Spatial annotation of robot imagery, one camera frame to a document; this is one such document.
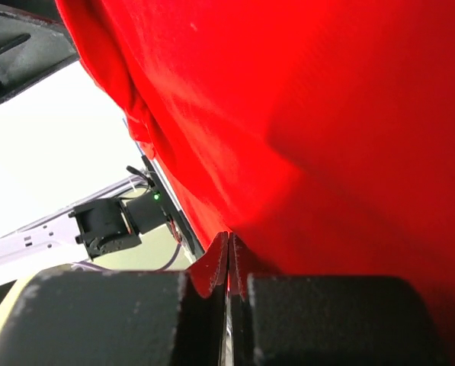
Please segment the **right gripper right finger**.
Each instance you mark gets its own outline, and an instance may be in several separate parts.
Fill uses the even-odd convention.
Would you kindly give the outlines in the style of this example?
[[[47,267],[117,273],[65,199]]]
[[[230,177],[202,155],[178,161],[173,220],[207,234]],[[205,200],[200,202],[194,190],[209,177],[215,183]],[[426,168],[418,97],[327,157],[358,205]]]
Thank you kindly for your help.
[[[236,365],[447,365],[427,307],[392,276],[278,275],[229,238]]]

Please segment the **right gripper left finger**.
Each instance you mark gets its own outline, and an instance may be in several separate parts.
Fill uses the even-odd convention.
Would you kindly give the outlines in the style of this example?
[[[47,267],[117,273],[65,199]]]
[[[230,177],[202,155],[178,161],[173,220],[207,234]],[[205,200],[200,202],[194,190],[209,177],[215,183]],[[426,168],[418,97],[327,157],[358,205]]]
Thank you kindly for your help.
[[[21,291],[0,365],[218,365],[228,233],[184,271],[56,271]]]

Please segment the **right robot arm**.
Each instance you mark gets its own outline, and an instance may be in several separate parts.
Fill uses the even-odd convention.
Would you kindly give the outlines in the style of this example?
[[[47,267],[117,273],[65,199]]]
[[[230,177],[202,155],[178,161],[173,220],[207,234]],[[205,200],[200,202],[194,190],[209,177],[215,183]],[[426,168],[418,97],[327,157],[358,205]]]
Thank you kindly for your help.
[[[168,223],[196,262],[118,271],[88,259]],[[197,247],[157,178],[102,191],[0,239],[0,289],[30,281],[0,330],[0,365],[447,365],[423,300],[391,276],[283,276],[236,236]]]

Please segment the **red t shirt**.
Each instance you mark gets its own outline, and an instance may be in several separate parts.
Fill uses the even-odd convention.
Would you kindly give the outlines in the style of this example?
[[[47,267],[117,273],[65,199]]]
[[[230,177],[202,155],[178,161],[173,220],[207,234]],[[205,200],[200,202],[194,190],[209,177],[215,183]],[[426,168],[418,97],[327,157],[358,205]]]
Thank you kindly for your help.
[[[455,1],[60,1],[202,246],[395,275],[455,365]]]

